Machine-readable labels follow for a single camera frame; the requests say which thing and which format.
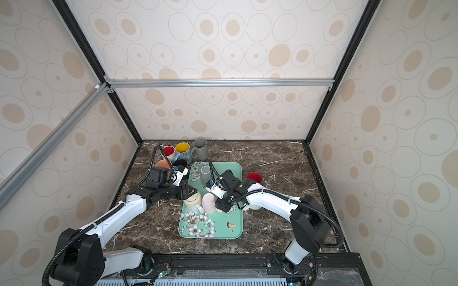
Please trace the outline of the cream beige mug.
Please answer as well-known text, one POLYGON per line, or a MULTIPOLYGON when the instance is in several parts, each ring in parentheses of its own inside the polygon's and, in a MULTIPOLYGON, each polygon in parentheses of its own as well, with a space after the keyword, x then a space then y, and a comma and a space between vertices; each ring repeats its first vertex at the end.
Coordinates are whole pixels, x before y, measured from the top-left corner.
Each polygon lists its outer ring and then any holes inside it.
POLYGON ((193 194, 191 197, 189 197, 187 200, 184 200, 184 206, 186 207, 186 210, 188 212, 192 213, 201 213, 205 214, 205 211, 201 205, 202 202, 202 195, 197 192, 193 194))

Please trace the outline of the pale pink mug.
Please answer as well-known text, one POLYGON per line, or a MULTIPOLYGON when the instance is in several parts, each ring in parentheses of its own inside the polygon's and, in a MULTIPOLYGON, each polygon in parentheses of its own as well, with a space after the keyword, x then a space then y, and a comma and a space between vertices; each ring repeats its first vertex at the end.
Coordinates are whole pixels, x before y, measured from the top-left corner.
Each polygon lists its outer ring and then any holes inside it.
POLYGON ((215 196, 211 193, 207 193, 202 197, 201 206, 205 213, 211 215, 216 212, 215 196))

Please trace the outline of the small light grey mug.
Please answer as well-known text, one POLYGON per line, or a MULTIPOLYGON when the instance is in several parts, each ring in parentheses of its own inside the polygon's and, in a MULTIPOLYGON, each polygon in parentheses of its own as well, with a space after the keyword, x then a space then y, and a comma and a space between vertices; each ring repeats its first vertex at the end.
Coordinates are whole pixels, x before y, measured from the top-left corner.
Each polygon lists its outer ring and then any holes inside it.
POLYGON ((209 166, 203 166, 200 169, 200 182, 206 186, 209 181, 212 181, 212 170, 209 166))

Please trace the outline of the cream mug orange handle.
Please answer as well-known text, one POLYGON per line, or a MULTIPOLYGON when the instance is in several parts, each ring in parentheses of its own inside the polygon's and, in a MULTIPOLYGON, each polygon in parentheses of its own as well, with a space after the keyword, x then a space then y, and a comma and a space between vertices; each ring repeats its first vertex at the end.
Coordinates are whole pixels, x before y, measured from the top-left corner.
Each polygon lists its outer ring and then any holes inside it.
POLYGON ((158 161, 158 162, 155 164, 155 166, 156 166, 157 168, 165 168, 165 169, 170 169, 170 168, 171 168, 170 164, 169 164, 169 163, 167 162, 167 160, 165 160, 165 159, 158 161))

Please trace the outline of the black mug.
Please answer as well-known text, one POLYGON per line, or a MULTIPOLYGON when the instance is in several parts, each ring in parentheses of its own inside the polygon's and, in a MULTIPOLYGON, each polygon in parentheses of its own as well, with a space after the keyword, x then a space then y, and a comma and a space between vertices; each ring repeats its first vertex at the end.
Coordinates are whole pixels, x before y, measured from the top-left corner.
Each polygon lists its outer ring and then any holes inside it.
POLYGON ((182 166, 184 168, 187 168, 188 167, 188 162, 185 160, 185 159, 178 159, 174 162, 174 166, 182 166))

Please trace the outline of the white mug red inside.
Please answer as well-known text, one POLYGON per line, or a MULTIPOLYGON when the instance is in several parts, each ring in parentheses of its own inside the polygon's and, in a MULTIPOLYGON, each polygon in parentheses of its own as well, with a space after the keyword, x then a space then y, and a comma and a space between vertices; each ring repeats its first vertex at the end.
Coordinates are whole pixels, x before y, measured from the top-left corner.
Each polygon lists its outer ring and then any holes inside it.
POLYGON ((163 147, 164 154, 167 156, 168 160, 174 164, 176 158, 176 150, 173 146, 163 147))

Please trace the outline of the blue butterfly mug yellow inside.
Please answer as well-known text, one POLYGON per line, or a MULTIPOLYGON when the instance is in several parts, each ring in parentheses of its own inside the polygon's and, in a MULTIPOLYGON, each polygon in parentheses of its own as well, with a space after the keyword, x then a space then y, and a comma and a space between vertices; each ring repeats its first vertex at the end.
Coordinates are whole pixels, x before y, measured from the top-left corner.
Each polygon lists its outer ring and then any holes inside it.
POLYGON ((175 160, 185 160, 188 163, 192 162, 193 158, 190 145, 188 143, 179 143, 175 146, 175 151, 175 160))

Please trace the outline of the tall dark grey mug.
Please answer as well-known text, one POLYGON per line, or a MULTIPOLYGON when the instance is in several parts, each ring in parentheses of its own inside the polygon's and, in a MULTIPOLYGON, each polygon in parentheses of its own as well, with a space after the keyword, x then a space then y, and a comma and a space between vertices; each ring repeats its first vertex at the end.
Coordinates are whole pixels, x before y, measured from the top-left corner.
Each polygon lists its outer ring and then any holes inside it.
POLYGON ((197 139, 193 142, 191 150, 192 158, 200 161, 206 161, 208 158, 208 144, 205 139, 197 139))

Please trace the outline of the large white mug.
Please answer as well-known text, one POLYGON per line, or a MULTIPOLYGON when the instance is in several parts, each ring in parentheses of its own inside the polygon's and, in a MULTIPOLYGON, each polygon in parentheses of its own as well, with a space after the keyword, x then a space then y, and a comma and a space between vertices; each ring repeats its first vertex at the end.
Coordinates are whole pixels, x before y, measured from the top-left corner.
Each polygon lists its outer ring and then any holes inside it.
POLYGON ((249 204, 248 205, 248 208, 251 209, 251 210, 260 210, 260 206, 256 206, 256 205, 253 205, 253 204, 249 204))

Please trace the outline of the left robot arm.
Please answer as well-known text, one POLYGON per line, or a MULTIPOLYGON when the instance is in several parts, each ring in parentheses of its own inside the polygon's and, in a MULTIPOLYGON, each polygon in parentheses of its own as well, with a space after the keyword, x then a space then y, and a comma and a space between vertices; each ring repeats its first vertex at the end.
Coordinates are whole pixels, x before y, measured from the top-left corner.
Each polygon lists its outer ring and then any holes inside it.
POLYGON ((74 230, 68 228, 58 238, 54 256, 46 266, 42 285, 52 279, 67 286, 94 286, 105 276, 134 269, 149 274, 154 259, 151 250, 144 247, 128 247, 108 251, 105 245, 125 225, 144 213, 155 203, 165 199, 186 200, 197 189, 182 182, 188 175, 188 163, 177 158, 166 161, 166 167, 149 164, 144 178, 108 212, 93 222, 74 230))

